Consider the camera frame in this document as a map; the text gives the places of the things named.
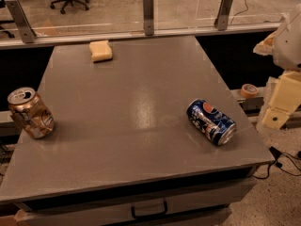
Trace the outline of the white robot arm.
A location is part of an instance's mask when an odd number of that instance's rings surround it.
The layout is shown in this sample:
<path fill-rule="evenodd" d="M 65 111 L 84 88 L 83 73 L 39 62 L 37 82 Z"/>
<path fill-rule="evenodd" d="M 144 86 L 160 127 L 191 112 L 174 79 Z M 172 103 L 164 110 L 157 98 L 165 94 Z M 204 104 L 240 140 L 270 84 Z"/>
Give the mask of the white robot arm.
<path fill-rule="evenodd" d="M 253 52 L 273 57 L 284 70 L 268 102 L 262 124 L 280 129 L 301 105 L 301 5 L 288 14 L 279 28 L 258 43 Z"/>

